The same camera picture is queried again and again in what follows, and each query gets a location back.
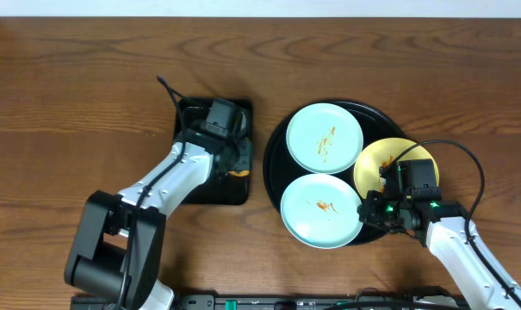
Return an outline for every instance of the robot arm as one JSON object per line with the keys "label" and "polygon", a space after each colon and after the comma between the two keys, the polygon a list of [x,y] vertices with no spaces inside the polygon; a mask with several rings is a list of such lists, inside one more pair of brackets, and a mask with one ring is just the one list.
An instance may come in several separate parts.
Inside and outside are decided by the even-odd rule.
{"label": "robot arm", "polygon": [[[144,184],[148,184],[176,160],[181,150],[182,143],[175,143],[170,154],[157,167],[135,185],[119,191],[122,202],[135,206]],[[191,190],[207,181],[212,163],[213,154],[207,152],[204,147],[187,143],[183,159],[153,185],[142,207],[158,208],[158,211],[168,218]]]}
{"label": "robot arm", "polygon": [[[517,303],[507,296],[507,292],[474,253],[473,247],[467,242],[464,227],[465,219],[460,216],[431,222],[426,246],[451,274],[471,308],[518,309]],[[515,294],[521,300],[521,288],[486,247],[472,221],[469,223],[469,229],[471,236],[475,236],[478,249],[501,278],[514,287]]]}
{"label": "robot arm", "polygon": [[[394,168],[381,174],[384,194],[371,190],[358,208],[360,221],[389,233],[413,232],[442,262],[471,308],[521,309],[467,241],[467,212],[456,201],[442,201],[432,160],[401,161]],[[481,255],[521,301],[521,288],[488,250],[472,221],[469,232]]]}
{"label": "robot arm", "polygon": [[[67,284],[115,303],[129,259],[124,308],[170,307],[172,290],[156,280],[166,219],[189,192],[210,177],[249,170],[251,162],[251,142],[245,137],[251,126],[247,110],[216,99],[206,120],[190,125],[178,135],[170,154],[135,185],[118,195],[97,191],[88,199],[65,266]],[[184,140],[184,154],[171,166],[179,158]],[[146,185],[151,188],[137,208]],[[128,237],[130,227],[135,231],[130,233],[134,246],[129,253],[103,240],[104,233]]]}

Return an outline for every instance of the food residue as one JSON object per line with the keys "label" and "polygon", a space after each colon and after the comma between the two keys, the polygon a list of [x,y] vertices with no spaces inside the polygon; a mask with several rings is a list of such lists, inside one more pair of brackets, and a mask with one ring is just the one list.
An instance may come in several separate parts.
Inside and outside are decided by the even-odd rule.
{"label": "food residue", "polygon": [[387,168],[388,165],[389,165],[390,163],[392,163],[392,159],[394,159],[394,156],[390,155],[390,158],[388,159],[388,161],[384,161],[384,162],[382,162],[381,167],[382,167],[382,168]]}
{"label": "food residue", "polygon": [[328,154],[328,146],[332,146],[332,138],[335,136],[335,130],[337,130],[336,127],[333,127],[331,131],[324,135],[321,138],[321,141],[318,142],[318,154],[323,157],[323,162],[327,160],[327,154]]}
{"label": "food residue", "polygon": [[[390,163],[392,163],[392,159],[394,159],[394,156],[390,155],[390,158],[388,161],[383,161],[381,164],[382,168],[387,168]],[[381,193],[384,193],[384,185],[381,186],[381,177],[379,177],[379,189],[381,189]]]}
{"label": "food residue", "polygon": [[328,208],[331,208],[333,211],[335,211],[336,214],[338,214],[337,210],[335,209],[335,207],[332,205],[332,202],[327,204],[327,203],[324,203],[323,201],[318,201],[318,203],[316,203],[316,205],[322,209],[323,211],[327,212],[327,209]]}

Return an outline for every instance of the light blue plate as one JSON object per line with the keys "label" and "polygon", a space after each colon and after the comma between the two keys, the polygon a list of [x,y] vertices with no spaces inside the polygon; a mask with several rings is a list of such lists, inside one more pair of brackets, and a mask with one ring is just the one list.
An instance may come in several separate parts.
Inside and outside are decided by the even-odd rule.
{"label": "light blue plate", "polygon": [[363,148],[363,132],[346,109],[330,103],[311,104],[291,119],[288,152],[302,168],[333,174],[351,167]]}
{"label": "light blue plate", "polygon": [[350,243],[362,229],[357,207],[362,203],[345,181],[310,174],[294,180],[283,193],[281,216],[303,243],[333,249]]}

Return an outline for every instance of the round black tray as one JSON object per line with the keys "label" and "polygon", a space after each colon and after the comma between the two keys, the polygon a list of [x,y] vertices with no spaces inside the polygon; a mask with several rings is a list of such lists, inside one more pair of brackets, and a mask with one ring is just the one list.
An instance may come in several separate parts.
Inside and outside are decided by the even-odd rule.
{"label": "round black tray", "polygon": [[[371,143],[385,138],[405,138],[401,129],[388,116],[384,115],[376,108],[360,102],[347,101],[323,101],[336,104],[348,110],[354,117],[363,131],[363,148]],[[310,174],[312,172],[300,167],[288,152],[286,133],[287,126],[300,109],[287,116],[276,128],[268,141],[264,153],[264,185],[268,191],[271,203],[280,212],[280,201],[283,192],[295,179]],[[334,174],[335,177],[347,182],[356,191],[353,177],[354,165],[350,168]],[[375,241],[386,233],[382,230],[370,226],[363,226],[357,237],[348,245],[363,245]]]}

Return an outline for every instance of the wood grain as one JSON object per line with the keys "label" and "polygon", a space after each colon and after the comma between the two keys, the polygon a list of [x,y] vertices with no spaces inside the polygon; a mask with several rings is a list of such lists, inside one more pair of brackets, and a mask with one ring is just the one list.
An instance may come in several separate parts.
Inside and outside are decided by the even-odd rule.
{"label": "wood grain", "polygon": [[[255,109],[249,201],[177,209],[164,283],[221,294],[458,293],[404,236],[319,251],[270,205],[260,167],[276,125],[308,102],[353,98],[414,139],[457,140],[479,156],[487,190],[475,222],[521,285],[521,20],[4,18],[0,309],[68,307],[77,290],[62,274],[85,199],[127,187],[170,149],[175,111],[156,74],[185,94],[248,97]],[[429,150],[445,195],[472,203],[468,157]]]}

